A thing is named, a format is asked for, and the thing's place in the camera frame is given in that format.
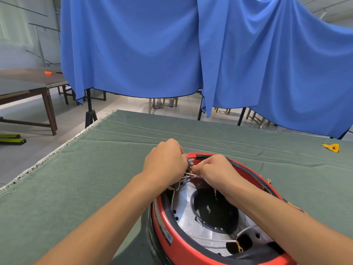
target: shoe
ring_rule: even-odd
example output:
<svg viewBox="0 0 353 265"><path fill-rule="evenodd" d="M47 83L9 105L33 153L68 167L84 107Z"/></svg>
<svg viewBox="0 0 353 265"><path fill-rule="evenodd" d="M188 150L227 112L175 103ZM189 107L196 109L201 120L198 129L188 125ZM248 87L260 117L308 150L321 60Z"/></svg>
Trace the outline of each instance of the shoe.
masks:
<svg viewBox="0 0 353 265"><path fill-rule="evenodd" d="M169 107L174 107L174 99L173 98L171 98L169 100Z"/></svg>
<svg viewBox="0 0 353 265"><path fill-rule="evenodd" d="M163 108L163 104L161 102L157 101L157 103L155 103L155 105L154 105L154 108L155 109L161 109L161 108Z"/></svg>

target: blue curtain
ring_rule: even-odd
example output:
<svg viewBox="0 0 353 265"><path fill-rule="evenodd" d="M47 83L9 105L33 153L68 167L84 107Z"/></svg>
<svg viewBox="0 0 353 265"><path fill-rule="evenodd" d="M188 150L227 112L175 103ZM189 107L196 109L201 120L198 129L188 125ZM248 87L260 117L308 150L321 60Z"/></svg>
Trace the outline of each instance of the blue curtain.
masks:
<svg viewBox="0 0 353 265"><path fill-rule="evenodd" d="M338 138L353 125L353 30L297 0L62 0L62 69L92 88L168 98L203 87L212 107L251 107Z"/></svg>

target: floor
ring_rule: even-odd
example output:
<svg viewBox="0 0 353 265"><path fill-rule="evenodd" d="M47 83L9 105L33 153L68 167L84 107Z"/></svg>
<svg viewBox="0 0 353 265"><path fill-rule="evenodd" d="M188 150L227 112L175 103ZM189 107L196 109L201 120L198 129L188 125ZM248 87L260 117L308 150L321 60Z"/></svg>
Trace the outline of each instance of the floor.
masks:
<svg viewBox="0 0 353 265"><path fill-rule="evenodd" d="M92 96L101 98L103 94L98 90L93 90ZM63 95L59 96L57 89L51 89L51 98L58 124L56 136L52 136L48 128L0 123L0 133L20 134L22 138L27 140L21 146L0 145L0 187L84 129L85 113L87 111L86 102L83 106L77 106L76 102L69 99L69 105L66 105ZM196 120L200 102L201 95L195 93L191 96L180 97L177 107L171 108L166 104L164 108L153 109L152 113ZM148 99L107 93L107 101L92 100L92 107L98 118L116 109L148 113ZM227 114L223 109L220 109L217 113L213 110L211 117L206 118L203 114L201 120L236 125L240 112L241 109L232 109L230 114ZM41 96L2 105L0 106L0 115L8 119L48 123ZM259 127L256 123L245 120L245 118L241 125L250 128ZM277 132L302 133L282 127L278 127ZM353 141L353 134L347 133L344 139Z"/></svg>

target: yellow triangular object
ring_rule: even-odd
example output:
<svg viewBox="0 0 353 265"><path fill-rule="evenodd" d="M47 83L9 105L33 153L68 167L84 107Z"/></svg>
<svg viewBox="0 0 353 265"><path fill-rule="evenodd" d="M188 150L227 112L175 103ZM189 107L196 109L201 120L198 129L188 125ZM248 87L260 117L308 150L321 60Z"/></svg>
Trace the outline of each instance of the yellow triangular object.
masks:
<svg viewBox="0 0 353 265"><path fill-rule="evenodd" d="M336 153L340 151L340 146L338 144L332 144L332 145L321 144L321 145L329 149L330 151L334 151Z"/></svg>

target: green felt table cover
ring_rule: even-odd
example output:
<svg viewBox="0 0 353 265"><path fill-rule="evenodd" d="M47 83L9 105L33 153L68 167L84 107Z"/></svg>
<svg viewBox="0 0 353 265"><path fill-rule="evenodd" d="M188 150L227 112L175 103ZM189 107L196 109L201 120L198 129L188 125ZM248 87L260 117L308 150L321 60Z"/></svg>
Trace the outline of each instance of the green felt table cover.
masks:
<svg viewBox="0 0 353 265"><path fill-rule="evenodd" d="M169 138L185 152L221 153L246 165L285 199L353 237L352 142L117 111L0 194L0 264L33 264L121 191ZM339 153L321 146L334 142ZM145 223L144 214L112 264L152 264Z"/></svg>

